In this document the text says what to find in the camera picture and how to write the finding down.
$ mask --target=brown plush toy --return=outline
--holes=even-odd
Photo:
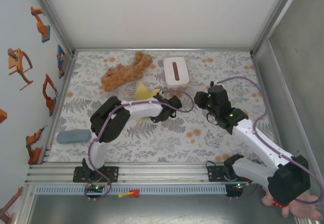
[[[144,54],[141,51],[136,52],[135,60],[131,66],[119,64],[117,67],[107,70],[106,74],[101,79],[104,90],[106,92],[111,92],[127,82],[142,79],[143,71],[145,71],[152,62],[153,59],[151,55]]]

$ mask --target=white wall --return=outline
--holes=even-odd
[[[278,0],[48,0],[76,48],[252,48]]]
[[[0,3],[0,108],[8,114],[8,118],[0,123],[0,207],[3,207],[26,178],[26,136],[33,135],[52,121],[42,95],[45,73],[59,92],[64,77],[58,77],[58,37],[51,28],[51,39],[42,43],[36,19],[30,13],[30,6],[39,8],[36,0],[0,0]],[[49,24],[45,16],[40,17],[46,25]],[[33,69],[26,72],[26,77],[33,83],[22,91],[19,89],[26,83],[21,76],[18,73],[8,75],[14,70],[8,68],[9,48],[20,48],[33,64]],[[25,69],[28,68],[26,61],[23,60],[23,64]],[[50,97],[55,96],[50,86],[47,92]],[[38,146],[46,141],[48,132],[49,128],[44,131]]]

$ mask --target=floral tablecloth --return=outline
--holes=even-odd
[[[190,82],[187,92],[194,97],[197,91],[207,91],[212,80],[230,76],[246,76],[257,81],[249,52],[206,51],[149,51],[152,65],[141,80],[149,90],[166,89],[163,59],[183,57],[187,63]],[[63,130],[90,128],[91,115],[111,96],[133,100],[140,81],[131,82],[111,93],[103,91],[101,77],[109,67],[132,64],[134,51],[79,52],[59,118],[49,161],[81,162],[90,142],[59,144],[56,135]],[[245,80],[224,83],[233,107],[244,110],[252,120],[264,111],[260,93]],[[190,107],[185,95],[178,94],[183,109]],[[206,111],[194,107],[190,113],[177,113],[176,118],[153,123],[149,118],[129,121],[120,136],[109,143],[106,161],[109,162],[205,162],[223,161],[240,153],[249,159],[257,158],[246,144],[227,131],[206,121]],[[267,117],[258,128],[272,138]]]

